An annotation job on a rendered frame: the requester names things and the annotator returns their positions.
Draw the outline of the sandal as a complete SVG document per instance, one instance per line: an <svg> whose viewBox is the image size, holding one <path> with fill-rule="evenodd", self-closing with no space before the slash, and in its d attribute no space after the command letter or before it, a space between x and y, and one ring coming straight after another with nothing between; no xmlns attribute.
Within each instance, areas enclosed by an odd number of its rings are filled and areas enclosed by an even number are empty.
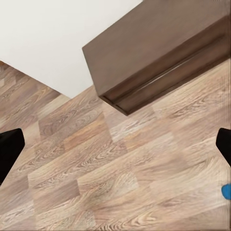
<svg viewBox="0 0 231 231"><path fill-rule="evenodd" d="M231 200L231 184L224 185L221 188L221 192L224 198L226 198L227 200Z"/></svg>

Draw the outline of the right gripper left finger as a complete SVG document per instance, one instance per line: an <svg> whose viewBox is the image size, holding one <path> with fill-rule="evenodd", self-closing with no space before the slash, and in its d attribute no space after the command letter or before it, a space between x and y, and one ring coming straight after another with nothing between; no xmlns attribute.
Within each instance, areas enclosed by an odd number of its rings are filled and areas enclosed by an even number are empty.
<svg viewBox="0 0 231 231"><path fill-rule="evenodd" d="M25 146L20 128L0 134L0 186Z"/></svg>

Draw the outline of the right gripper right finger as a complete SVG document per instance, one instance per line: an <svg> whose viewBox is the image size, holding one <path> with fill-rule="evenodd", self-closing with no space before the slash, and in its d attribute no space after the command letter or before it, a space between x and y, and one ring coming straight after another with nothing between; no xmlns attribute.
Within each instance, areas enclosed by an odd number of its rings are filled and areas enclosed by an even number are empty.
<svg viewBox="0 0 231 231"><path fill-rule="evenodd" d="M229 166L231 166L231 130L219 128L216 146Z"/></svg>

